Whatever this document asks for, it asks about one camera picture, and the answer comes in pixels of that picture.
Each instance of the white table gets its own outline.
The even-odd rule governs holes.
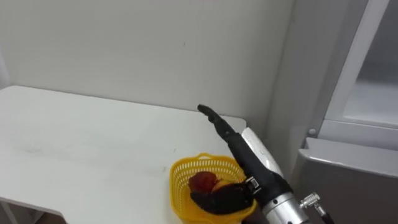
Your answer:
[[[246,126],[225,119],[237,131]],[[169,169],[200,152],[230,155],[197,112],[0,90],[0,200],[60,213],[69,224],[179,223]]]

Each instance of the black cable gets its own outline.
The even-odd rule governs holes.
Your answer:
[[[321,218],[325,224],[335,224],[329,213],[324,214]]]

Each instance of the basket rim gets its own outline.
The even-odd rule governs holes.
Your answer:
[[[176,169],[177,165],[181,164],[184,161],[192,161],[192,160],[200,160],[203,159],[204,157],[207,157],[208,159],[228,159],[231,160],[232,162],[238,164],[236,162],[235,159],[233,159],[232,157],[229,156],[215,156],[215,155],[211,155],[209,153],[206,152],[202,152],[200,154],[198,154],[197,156],[192,156],[192,157],[184,157],[182,159],[179,159],[178,161],[174,162],[174,164],[171,166],[170,168],[170,173],[169,173],[169,197],[170,197],[170,206],[172,207],[172,210],[174,211],[174,213],[180,217],[182,220],[185,221],[193,221],[193,222],[208,222],[208,223],[212,223],[215,224],[214,222],[212,222],[209,219],[206,218],[195,218],[192,219],[190,217],[187,217],[186,215],[181,214],[179,211],[177,211],[177,209],[174,207],[174,197],[172,197],[172,181],[171,181],[171,176],[172,176],[172,172]],[[250,207],[250,209],[247,210],[247,212],[245,212],[244,214],[242,214],[242,217],[246,217],[250,214],[252,214],[252,212],[254,211],[254,209],[257,207],[257,202],[256,200],[254,200],[253,205]],[[234,220],[234,218],[230,218],[226,220],[226,223],[228,223],[229,221]]]

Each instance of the red apple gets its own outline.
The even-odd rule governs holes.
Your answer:
[[[210,193],[217,184],[216,174],[208,171],[201,171],[189,178],[189,188],[191,192]]]

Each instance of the yellow basket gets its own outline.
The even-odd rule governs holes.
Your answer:
[[[196,157],[177,161],[170,169],[170,201],[174,212],[183,223],[240,223],[254,211],[257,205],[256,201],[252,207],[229,215],[213,215],[203,211],[192,201],[188,186],[189,178],[199,171],[210,171],[219,179],[235,183],[242,182],[246,178],[238,163],[227,156],[201,153]]]

